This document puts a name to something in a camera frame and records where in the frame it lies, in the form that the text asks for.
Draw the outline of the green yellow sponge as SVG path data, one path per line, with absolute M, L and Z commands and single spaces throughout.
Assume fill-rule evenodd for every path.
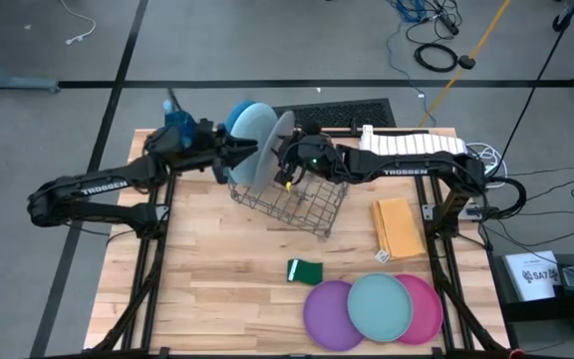
M 315 286 L 323 281 L 323 264 L 300 258 L 287 261 L 287 280 Z

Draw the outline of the purple plate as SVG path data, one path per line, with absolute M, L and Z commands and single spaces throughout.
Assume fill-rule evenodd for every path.
M 342 280 L 328 280 L 316 285 L 303 305 L 303 322 L 308 336 L 330 351 L 348 351 L 365 336 L 354 326 L 348 312 L 348 295 L 352 285 Z

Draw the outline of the grey metal mounting plate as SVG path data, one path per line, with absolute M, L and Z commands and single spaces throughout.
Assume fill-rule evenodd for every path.
M 459 220 L 481 221 L 483 215 L 480 206 L 475 201 L 469 201 L 458 215 Z

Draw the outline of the white printed booklet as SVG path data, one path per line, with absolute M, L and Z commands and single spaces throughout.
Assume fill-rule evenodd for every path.
M 550 250 L 509 254 L 502 257 L 520 301 L 535 301 L 555 296 L 561 284 L 557 260 Z

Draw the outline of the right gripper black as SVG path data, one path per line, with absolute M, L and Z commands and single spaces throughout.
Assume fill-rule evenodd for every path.
M 280 139 L 282 143 L 276 151 L 277 183 L 295 185 L 306 171 L 326 180 L 330 178 L 337 153 L 331 137 L 322 132 L 316 121 L 304 120 L 291 135 Z

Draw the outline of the blue dish soap bottle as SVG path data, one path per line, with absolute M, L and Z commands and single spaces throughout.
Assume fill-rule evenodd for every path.
M 196 121 L 190 113 L 182 110 L 172 100 L 165 100 L 162 105 L 164 110 L 164 125 L 166 127 L 177 128 L 181 146 L 184 149 L 190 148 L 196 135 Z

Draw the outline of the black storage box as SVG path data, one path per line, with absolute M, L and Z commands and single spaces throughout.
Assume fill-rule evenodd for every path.
M 498 283 L 498 296 L 505 323 L 563 321 L 570 324 L 574 331 L 574 289 L 563 285 L 561 273 L 562 266 L 574 265 L 574 254 L 554 255 L 561 281 L 560 285 L 554 287 L 555 296 L 524 302 L 517 297 L 502 259 L 504 255 L 492 258 L 493 275 Z

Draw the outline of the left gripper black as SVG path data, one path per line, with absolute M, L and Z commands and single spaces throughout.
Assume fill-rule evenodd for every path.
M 188 168 L 200 172 L 211 168 L 217 182 L 227 182 L 225 168 L 236 168 L 257 148 L 256 140 L 233 137 L 224 128 L 215 128 L 214 122 L 200 119 L 190 147 Z

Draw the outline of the dark blue plate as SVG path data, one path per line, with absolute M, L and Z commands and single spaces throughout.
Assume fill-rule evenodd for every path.
M 236 124 L 238 118 L 241 116 L 241 114 L 250 106 L 254 105 L 255 102 L 251 101 L 251 100 L 245 100 L 242 101 L 240 103 L 238 103 L 236 106 L 234 106 L 232 108 L 232 110 L 230 111 L 227 119 L 224 122 L 224 126 L 225 129 L 228 133 L 230 133 L 233 130 L 234 125 Z

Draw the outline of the teal plate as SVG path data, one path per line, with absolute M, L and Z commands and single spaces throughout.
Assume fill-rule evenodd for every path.
M 402 337 L 413 320 L 413 301 L 405 286 L 385 273 L 360 277 L 351 287 L 347 307 L 356 329 L 377 342 Z

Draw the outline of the black floor vent grate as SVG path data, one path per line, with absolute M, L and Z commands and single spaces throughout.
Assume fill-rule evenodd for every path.
M 388 99 L 329 102 L 307 105 L 274 107 L 280 117 L 292 111 L 296 122 L 315 121 L 323 128 L 350 128 L 352 125 L 372 125 L 379 128 L 395 128 L 396 121 Z

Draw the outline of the white striped towel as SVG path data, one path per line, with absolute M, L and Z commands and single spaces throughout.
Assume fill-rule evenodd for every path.
M 448 152 L 466 154 L 466 143 L 459 138 L 432 134 L 376 135 L 371 125 L 363 125 L 359 149 L 381 156 L 426 155 Z

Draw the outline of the pink plate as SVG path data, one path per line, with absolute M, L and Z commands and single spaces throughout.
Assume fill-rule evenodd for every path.
M 409 345 L 431 342 L 443 322 L 442 303 L 437 293 L 425 280 L 415 275 L 399 274 L 396 279 L 404 285 L 413 304 L 412 322 L 399 341 Z

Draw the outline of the black power strip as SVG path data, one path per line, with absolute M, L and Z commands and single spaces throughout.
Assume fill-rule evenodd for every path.
M 442 26 L 452 36 L 459 34 L 459 26 L 461 25 L 462 18 L 455 7 L 440 7 L 436 10 L 436 15 Z

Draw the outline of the folded orange cloth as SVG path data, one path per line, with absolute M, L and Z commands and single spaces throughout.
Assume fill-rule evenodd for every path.
M 391 255 L 390 260 L 415 257 L 427 252 L 409 202 L 405 198 L 375 201 L 371 212 L 379 250 L 386 250 Z

